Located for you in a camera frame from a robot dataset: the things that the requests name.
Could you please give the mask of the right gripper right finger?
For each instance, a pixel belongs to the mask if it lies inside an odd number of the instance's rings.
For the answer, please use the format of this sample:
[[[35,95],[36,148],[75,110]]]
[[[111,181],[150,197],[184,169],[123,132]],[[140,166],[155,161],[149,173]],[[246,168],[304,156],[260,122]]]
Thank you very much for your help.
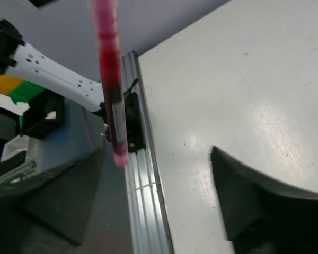
[[[318,253],[318,193],[210,154],[227,239],[235,253]]]

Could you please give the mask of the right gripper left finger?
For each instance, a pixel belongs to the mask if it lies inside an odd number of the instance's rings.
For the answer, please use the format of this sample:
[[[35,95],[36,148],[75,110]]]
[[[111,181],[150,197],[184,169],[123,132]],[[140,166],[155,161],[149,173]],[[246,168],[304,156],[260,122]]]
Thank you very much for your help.
[[[75,253],[93,208],[104,152],[97,148],[0,187],[0,253]]]

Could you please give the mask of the red pen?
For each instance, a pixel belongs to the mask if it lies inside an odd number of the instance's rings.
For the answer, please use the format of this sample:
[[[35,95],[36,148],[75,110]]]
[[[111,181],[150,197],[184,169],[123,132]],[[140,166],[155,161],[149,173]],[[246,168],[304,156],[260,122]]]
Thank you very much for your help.
[[[94,22],[100,76],[105,108],[118,167],[128,164],[128,142],[124,93],[122,91],[121,56],[117,1],[89,1]]]

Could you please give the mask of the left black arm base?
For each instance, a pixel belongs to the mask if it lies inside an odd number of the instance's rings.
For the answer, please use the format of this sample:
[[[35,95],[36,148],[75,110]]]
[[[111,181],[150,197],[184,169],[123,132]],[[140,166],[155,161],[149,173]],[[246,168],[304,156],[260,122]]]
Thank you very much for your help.
[[[138,150],[145,148],[138,95],[133,92],[138,82],[139,79],[136,78],[127,91],[124,92],[128,151],[130,153],[137,153]]]

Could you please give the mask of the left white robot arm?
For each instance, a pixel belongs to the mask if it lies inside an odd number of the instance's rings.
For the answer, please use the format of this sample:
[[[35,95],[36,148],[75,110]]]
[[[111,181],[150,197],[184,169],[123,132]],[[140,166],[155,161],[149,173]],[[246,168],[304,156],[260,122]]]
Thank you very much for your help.
[[[0,75],[35,83],[69,98],[94,115],[102,117],[102,84],[85,78],[46,57],[23,40],[7,20],[0,21]]]

